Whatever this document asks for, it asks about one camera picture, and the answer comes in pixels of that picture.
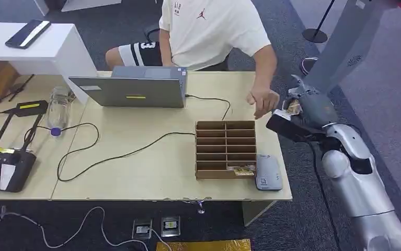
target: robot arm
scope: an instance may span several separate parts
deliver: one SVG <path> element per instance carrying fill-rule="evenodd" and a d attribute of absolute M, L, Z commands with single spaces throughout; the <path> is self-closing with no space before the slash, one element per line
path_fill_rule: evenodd
<path fill-rule="evenodd" d="M 370 150 L 353 128 L 337 123 L 337 114 L 326 95 L 294 77 L 299 87 L 289 91 L 287 104 L 298 100 L 299 115 L 276 110 L 267 128 L 295 142 L 319 142 L 325 173 L 351 217 L 364 250 L 401 250 L 401 222 Z"/>

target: hand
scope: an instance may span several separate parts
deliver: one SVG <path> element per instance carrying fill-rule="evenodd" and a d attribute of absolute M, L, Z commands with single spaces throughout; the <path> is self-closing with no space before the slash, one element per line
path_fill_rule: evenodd
<path fill-rule="evenodd" d="M 254 118 L 259 119 L 277 106 L 279 98 L 279 94 L 269 87 L 254 85 L 246 97 L 246 101 L 250 105 L 256 103 Z"/>

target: white power bank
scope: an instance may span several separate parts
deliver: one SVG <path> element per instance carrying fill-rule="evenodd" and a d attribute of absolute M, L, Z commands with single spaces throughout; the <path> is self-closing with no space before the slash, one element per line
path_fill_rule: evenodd
<path fill-rule="evenodd" d="M 282 189 L 282 176 L 276 157 L 257 154 L 256 187 L 268 191 Z"/>

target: man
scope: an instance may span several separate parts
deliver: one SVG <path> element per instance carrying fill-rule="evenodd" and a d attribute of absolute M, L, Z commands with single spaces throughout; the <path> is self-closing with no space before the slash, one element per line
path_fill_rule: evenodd
<path fill-rule="evenodd" d="M 256 104 L 255 119 L 277 106 L 279 95 L 270 89 L 277 59 L 251 0 L 164 0 L 159 27 L 159 43 L 113 48 L 106 53 L 108 65 L 214 71 L 235 47 L 256 61 L 256 78 L 247 96 L 250 105 Z"/>

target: laptop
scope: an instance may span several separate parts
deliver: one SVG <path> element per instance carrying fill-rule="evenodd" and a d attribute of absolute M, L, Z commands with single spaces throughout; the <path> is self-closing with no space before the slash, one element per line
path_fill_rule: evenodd
<path fill-rule="evenodd" d="M 185 67 L 116 66 L 111 77 L 69 77 L 101 106 L 183 108 Z"/>

